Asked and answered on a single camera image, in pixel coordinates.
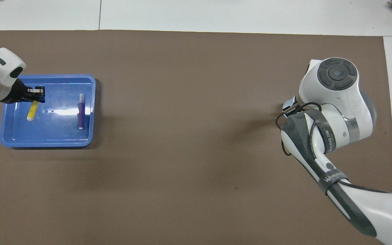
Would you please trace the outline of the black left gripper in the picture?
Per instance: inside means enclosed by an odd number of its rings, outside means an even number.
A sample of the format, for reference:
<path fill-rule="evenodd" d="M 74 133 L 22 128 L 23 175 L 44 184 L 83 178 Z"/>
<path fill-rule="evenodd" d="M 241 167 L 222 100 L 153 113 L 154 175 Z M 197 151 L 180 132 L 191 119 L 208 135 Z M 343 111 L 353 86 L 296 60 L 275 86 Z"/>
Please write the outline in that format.
<path fill-rule="evenodd" d="M 44 86 L 36 86 L 34 88 L 27 87 L 20 79 L 16 79 L 14 84 L 11 87 L 9 94 L 4 98 L 4 102 L 30 102 L 29 99 L 25 99 L 26 93 L 28 93 L 28 89 L 30 93 L 33 94 L 44 94 L 45 87 Z M 32 95 L 31 101 L 37 102 L 45 102 L 44 95 Z"/>

